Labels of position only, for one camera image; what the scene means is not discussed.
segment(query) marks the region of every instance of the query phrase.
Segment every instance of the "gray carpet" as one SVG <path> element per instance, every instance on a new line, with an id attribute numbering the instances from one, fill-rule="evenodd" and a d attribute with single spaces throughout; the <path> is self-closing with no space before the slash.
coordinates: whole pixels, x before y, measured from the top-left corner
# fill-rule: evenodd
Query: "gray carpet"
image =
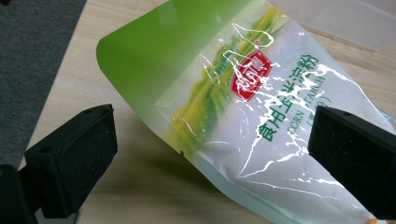
<path id="1" fill-rule="evenodd" d="M 19 166 L 84 5 L 0 5 L 0 163 Z"/>

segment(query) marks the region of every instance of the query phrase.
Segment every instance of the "green and white bag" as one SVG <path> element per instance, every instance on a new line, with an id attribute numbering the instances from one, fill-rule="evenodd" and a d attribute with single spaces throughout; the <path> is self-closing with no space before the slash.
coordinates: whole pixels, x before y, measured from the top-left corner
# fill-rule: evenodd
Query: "green and white bag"
<path id="1" fill-rule="evenodd" d="M 299 24 L 264 0 L 172 0 L 104 37 L 99 65 L 152 131 L 275 223 L 373 216 L 312 157 L 318 105 L 395 133 Z"/>

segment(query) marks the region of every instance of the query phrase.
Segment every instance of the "corn starch package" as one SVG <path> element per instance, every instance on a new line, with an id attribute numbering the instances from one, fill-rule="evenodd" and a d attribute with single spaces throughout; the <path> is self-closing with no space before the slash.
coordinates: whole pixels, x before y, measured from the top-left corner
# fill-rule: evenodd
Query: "corn starch package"
<path id="1" fill-rule="evenodd" d="M 173 0 L 104 37 L 101 70 L 219 190 L 275 223 L 373 216 L 307 143 L 318 105 L 395 133 L 299 24 L 263 0 Z"/>

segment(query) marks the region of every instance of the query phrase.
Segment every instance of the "food packaging bag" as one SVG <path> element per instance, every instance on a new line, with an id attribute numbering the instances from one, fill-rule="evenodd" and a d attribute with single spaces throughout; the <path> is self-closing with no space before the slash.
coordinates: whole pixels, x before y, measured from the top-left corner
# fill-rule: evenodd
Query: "food packaging bag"
<path id="1" fill-rule="evenodd" d="M 103 73 L 224 194 L 275 223 L 373 216 L 307 144 L 318 105 L 395 133 L 358 83 L 264 0 L 171 0 L 105 36 Z"/>

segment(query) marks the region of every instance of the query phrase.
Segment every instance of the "wooden surface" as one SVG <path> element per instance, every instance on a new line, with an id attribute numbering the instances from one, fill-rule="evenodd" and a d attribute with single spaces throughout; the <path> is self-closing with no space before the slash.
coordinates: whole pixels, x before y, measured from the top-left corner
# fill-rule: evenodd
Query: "wooden surface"
<path id="1" fill-rule="evenodd" d="M 83 204 L 79 224 L 267 223 L 222 195 L 153 134 L 99 70 L 99 39 L 164 2 L 88 0 L 29 147 L 80 111 L 113 104 L 119 153 Z M 370 51 L 315 37 L 375 105 L 396 117 L 396 46 Z"/>

